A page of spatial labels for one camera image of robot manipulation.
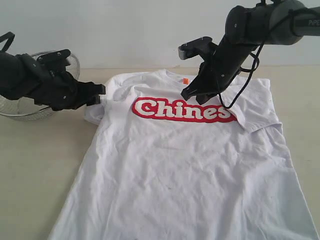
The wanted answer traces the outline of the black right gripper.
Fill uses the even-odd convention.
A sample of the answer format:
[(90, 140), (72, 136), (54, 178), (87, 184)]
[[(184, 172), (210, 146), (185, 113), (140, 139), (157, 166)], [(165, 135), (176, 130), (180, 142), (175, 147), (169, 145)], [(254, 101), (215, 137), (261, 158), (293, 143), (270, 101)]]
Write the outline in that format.
[(205, 104), (225, 90), (239, 70), (243, 57), (239, 50), (217, 50), (200, 64), (197, 77), (182, 90), (187, 101), (196, 96), (198, 104)]

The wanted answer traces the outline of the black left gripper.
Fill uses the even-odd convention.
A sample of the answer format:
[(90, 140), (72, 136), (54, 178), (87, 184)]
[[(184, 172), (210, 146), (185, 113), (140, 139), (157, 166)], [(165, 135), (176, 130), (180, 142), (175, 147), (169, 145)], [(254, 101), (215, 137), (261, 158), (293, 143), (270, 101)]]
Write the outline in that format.
[(32, 99), (36, 105), (49, 106), (54, 111), (76, 110), (100, 104), (100, 95), (105, 94), (103, 84), (79, 82), (68, 71), (62, 71), (33, 90)]

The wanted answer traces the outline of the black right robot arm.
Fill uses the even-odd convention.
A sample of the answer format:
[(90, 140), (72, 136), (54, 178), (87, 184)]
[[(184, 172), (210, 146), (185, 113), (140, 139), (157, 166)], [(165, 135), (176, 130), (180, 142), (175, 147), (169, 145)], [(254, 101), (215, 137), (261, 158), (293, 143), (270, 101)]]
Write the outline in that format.
[(263, 46), (290, 46), (304, 36), (319, 34), (319, 7), (307, 8), (298, 0), (273, 0), (270, 4), (262, 0), (252, 8), (237, 5), (228, 13), (219, 44), (203, 36), (179, 46), (180, 59), (203, 59), (197, 76), (181, 96), (186, 101), (196, 97), (203, 105), (221, 96), (241, 72), (251, 76), (260, 64)]

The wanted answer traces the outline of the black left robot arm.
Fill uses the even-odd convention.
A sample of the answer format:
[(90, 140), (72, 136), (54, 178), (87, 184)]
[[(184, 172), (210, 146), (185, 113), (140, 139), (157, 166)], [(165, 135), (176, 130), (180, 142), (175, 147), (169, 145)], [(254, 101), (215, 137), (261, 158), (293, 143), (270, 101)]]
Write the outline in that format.
[(0, 94), (15, 101), (32, 99), (35, 105), (53, 111), (77, 110), (86, 105), (97, 105), (106, 93), (103, 84), (78, 81), (67, 70), (69, 49), (44, 53), (33, 58), (27, 53), (12, 55), (7, 51), (15, 39), (11, 31), (1, 35)]

